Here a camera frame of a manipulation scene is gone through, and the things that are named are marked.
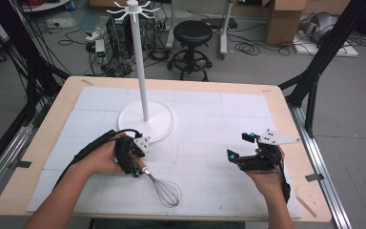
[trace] hand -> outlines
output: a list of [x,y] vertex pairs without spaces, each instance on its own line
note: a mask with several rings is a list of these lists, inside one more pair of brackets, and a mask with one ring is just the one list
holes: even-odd
[[115,141],[109,141],[88,154],[78,163],[74,164],[81,167],[88,176],[94,174],[120,173],[123,170],[114,160]]
[[[284,163],[284,153],[279,148],[282,160],[281,163]],[[276,194],[282,195],[281,190],[281,175],[278,168],[272,169],[266,172],[245,172],[253,181],[257,187],[257,190],[265,197],[273,196]]]

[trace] black stool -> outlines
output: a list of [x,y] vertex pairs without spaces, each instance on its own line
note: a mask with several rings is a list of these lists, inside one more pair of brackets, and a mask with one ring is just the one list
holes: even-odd
[[208,81],[207,72],[204,68],[210,68],[213,63],[202,52],[195,51],[195,47],[206,44],[213,37],[212,29],[201,21],[184,21],[174,27],[173,35],[176,40],[180,41],[182,47],[187,46],[189,49],[176,53],[172,60],[168,63],[168,69],[171,70],[175,66],[182,73],[180,80],[183,80],[184,73],[192,73],[202,71],[204,73],[203,81]]

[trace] whisk handle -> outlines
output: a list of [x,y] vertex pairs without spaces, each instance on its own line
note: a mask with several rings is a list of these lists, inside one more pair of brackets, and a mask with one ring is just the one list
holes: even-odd
[[136,155],[132,155],[132,161],[135,163],[136,166],[138,166],[141,171],[144,171],[147,168],[144,162],[142,162],[142,160]]

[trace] person's left hand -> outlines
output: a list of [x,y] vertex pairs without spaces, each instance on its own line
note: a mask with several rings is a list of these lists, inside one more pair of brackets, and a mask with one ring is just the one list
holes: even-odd
[[115,162],[114,146],[115,141],[106,142],[75,165],[82,167],[90,176],[94,174],[120,173],[123,170]]

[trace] gray floor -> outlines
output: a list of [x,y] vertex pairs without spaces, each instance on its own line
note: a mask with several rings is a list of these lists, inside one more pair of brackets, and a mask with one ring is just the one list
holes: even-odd
[[[83,10],[75,15],[81,17]],[[237,18],[239,29],[246,29],[260,22]],[[83,45],[59,46],[57,41],[75,29],[45,33],[48,46],[73,74],[84,73],[88,54]],[[250,39],[263,39],[264,27],[257,27],[240,34]],[[83,41],[84,33],[72,38]],[[260,48],[259,55],[246,55],[237,51],[229,42],[225,60],[219,58],[219,37],[215,34],[209,48],[200,48],[213,61],[207,70],[211,82],[245,84],[280,84],[302,73],[312,57],[295,54],[283,56],[278,52]],[[179,49],[175,44],[174,51]],[[315,107],[314,133],[320,152],[328,166],[353,228],[366,228],[366,47],[355,47],[358,58],[336,57],[319,81]],[[179,72],[168,71],[166,63],[152,65],[145,70],[147,78],[177,80]],[[193,73],[186,80],[200,81],[201,73]],[[10,61],[0,62],[0,136],[7,130],[25,104],[25,93]],[[0,183],[0,193],[10,178],[11,171]],[[25,218],[0,217],[0,228],[18,228]],[[87,219],[73,219],[70,227],[88,227]],[[297,228],[336,228],[334,223],[296,223]],[[266,223],[248,223],[247,228],[267,228]]]

